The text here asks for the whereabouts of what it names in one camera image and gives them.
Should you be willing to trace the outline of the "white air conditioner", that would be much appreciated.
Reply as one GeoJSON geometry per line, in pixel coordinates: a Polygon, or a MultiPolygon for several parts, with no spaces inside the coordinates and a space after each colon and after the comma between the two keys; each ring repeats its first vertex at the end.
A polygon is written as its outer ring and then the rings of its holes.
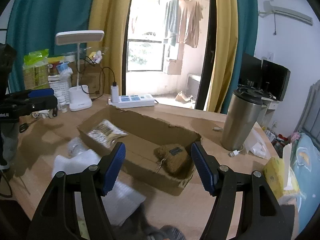
{"type": "Polygon", "coordinates": [[[306,14],[284,7],[274,6],[270,3],[270,1],[264,1],[264,11],[258,11],[258,15],[264,18],[270,14],[286,16],[294,20],[306,23],[308,25],[313,25],[313,19],[306,14]]]}

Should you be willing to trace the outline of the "white charger plug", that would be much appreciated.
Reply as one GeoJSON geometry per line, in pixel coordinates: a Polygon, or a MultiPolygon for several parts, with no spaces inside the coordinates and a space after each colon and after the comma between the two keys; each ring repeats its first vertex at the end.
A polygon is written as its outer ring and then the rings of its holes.
{"type": "Polygon", "coordinates": [[[119,87],[116,81],[114,81],[111,85],[111,102],[112,103],[119,102],[119,87]]]}

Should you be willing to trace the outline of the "brown knitted pouch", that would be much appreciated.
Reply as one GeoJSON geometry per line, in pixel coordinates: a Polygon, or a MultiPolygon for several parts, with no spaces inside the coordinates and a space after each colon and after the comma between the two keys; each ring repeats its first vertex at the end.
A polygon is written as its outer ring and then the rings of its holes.
{"type": "Polygon", "coordinates": [[[162,145],[153,153],[165,171],[172,176],[178,176],[189,166],[191,160],[187,150],[180,144],[162,145]]]}

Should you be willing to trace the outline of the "hanging beige shirt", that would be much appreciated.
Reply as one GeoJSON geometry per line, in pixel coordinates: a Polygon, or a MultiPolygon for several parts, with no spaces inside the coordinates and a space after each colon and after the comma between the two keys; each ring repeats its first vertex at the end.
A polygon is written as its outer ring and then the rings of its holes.
{"type": "Polygon", "coordinates": [[[191,48],[197,48],[200,35],[200,21],[203,19],[202,8],[198,1],[182,3],[178,42],[191,48]]]}

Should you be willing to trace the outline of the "white plastic basket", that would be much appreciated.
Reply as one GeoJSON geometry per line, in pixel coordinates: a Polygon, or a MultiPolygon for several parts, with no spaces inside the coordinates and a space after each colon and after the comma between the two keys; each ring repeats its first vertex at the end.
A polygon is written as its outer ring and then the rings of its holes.
{"type": "Polygon", "coordinates": [[[59,75],[48,76],[49,87],[54,90],[54,92],[60,91],[65,97],[66,104],[69,104],[69,92],[68,90],[71,88],[71,78],[60,79],[59,75]]]}

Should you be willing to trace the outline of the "yellow tissue box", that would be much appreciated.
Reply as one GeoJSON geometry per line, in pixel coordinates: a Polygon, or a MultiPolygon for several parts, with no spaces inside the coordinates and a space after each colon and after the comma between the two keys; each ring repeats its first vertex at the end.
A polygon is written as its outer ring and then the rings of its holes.
{"type": "Polygon", "coordinates": [[[286,203],[299,195],[299,185],[295,173],[290,166],[292,144],[283,148],[283,157],[271,157],[264,166],[266,181],[278,202],[286,203]]]}

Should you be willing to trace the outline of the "white dotted cloth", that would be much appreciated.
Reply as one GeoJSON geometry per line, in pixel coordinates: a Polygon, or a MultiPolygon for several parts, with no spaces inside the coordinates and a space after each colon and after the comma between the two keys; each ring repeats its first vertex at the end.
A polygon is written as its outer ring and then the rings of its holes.
{"type": "MultiPolygon", "coordinates": [[[[98,164],[100,159],[101,157],[93,150],[87,150],[72,158],[58,155],[54,160],[52,176],[55,176],[59,171],[66,174],[82,172],[90,165],[98,164]]],[[[144,202],[146,197],[117,180],[112,191],[101,199],[110,224],[121,226],[144,202]]]]}

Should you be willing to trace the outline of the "white desk lamp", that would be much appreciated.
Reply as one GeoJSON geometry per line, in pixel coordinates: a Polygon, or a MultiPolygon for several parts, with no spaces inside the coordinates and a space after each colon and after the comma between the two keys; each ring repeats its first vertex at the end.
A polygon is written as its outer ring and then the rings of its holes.
{"type": "Polygon", "coordinates": [[[64,31],[55,35],[57,46],[76,44],[76,86],[68,90],[69,109],[72,112],[81,111],[92,107],[92,100],[89,96],[88,86],[84,88],[79,84],[80,81],[80,45],[88,42],[100,42],[104,37],[103,30],[79,30],[64,31]]]}

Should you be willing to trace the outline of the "steel travel mug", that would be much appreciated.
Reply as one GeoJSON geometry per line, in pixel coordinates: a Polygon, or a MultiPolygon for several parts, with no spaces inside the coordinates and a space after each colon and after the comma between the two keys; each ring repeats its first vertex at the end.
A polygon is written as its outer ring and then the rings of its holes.
{"type": "Polygon", "coordinates": [[[233,91],[221,136],[221,145],[239,150],[253,128],[263,105],[258,90],[239,87],[233,91]]]}

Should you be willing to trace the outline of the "clear plastic bag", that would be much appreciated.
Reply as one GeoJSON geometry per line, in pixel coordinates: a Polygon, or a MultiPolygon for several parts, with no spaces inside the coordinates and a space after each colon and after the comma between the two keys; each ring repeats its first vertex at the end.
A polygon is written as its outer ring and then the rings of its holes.
{"type": "Polygon", "coordinates": [[[261,135],[253,128],[244,142],[246,151],[263,159],[270,159],[271,155],[261,135]]]}

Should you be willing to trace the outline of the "white power strip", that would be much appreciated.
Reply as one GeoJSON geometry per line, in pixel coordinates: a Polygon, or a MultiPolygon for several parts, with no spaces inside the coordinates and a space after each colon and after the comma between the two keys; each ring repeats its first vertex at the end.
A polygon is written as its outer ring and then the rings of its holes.
{"type": "Polygon", "coordinates": [[[136,107],[151,107],[155,105],[155,99],[151,94],[121,95],[119,96],[119,102],[114,103],[111,101],[111,99],[109,99],[108,104],[120,109],[136,108],[136,107]]]}

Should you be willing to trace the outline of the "black monitor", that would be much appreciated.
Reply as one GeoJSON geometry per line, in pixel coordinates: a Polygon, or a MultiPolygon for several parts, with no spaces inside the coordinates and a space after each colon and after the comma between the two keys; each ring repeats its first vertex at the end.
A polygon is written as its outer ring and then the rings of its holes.
{"type": "Polygon", "coordinates": [[[265,98],[283,101],[290,74],[282,65],[243,53],[238,85],[257,89],[265,98]]]}

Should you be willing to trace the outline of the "grey padded headboard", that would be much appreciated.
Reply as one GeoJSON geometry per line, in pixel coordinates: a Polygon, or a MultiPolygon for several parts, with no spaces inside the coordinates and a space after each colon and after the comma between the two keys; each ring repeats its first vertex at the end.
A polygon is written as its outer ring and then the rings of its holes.
{"type": "Polygon", "coordinates": [[[307,100],[296,126],[296,131],[306,133],[311,139],[319,143],[319,86],[320,80],[310,86],[307,100]]]}

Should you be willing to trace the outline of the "bubble wrap ball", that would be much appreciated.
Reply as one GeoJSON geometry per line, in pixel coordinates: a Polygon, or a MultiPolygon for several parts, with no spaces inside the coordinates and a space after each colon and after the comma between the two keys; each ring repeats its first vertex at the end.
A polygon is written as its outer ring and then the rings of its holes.
{"type": "Polygon", "coordinates": [[[67,144],[67,151],[70,157],[75,157],[80,155],[88,150],[88,147],[83,143],[83,141],[79,137],[73,138],[67,144]]]}

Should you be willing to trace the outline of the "brown cardboard carton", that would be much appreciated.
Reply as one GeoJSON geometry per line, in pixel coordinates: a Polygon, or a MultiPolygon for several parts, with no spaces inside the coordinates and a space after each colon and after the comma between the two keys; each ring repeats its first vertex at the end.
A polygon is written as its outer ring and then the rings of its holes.
{"type": "Polygon", "coordinates": [[[101,64],[92,63],[89,59],[80,60],[79,84],[88,86],[89,96],[98,97],[103,92],[103,75],[101,74],[101,64]]]}

